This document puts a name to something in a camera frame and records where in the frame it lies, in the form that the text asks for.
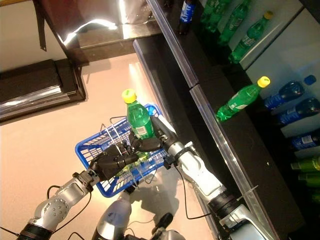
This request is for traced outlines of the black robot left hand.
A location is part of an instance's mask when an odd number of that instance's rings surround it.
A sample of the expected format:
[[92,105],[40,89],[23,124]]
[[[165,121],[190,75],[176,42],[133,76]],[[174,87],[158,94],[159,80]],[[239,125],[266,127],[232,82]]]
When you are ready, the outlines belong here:
[[98,175],[100,182],[109,180],[125,166],[138,161],[138,155],[132,151],[127,152],[126,146],[111,144],[90,162],[89,168]]

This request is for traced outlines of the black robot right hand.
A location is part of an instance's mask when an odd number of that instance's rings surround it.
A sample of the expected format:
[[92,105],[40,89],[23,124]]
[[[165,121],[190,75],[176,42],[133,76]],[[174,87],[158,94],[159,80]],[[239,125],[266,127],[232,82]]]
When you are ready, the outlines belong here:
[[178,141],[177,134],[170,130],[159,117],[151,116],[150,120],[155,136],[139,139],[131,130],[129,134],[130,146],[134,149],[134,152],[154,152],[160,149],[168,151],[169,148]]

